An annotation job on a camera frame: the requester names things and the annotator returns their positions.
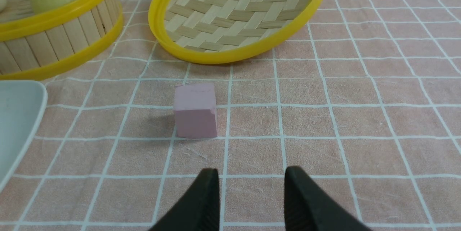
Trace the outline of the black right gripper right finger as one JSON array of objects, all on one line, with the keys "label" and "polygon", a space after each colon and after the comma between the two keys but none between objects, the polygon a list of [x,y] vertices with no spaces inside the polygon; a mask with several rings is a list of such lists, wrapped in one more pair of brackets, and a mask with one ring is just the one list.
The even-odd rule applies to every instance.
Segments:
[{"label": "black right gripper right finger", "polygon": [[287,231],[370,231],[300,166],[285,171],[284,220]]}]

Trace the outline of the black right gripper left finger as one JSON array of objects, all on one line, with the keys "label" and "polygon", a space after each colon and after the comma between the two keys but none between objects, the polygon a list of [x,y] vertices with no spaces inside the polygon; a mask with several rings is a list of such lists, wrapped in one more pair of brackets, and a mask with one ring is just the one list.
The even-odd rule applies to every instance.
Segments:
[{"label": "black right gripper left finger", "polygon": [[202,169],[194,182],[150,231],[219,231],[220,188],[215,168]]}]

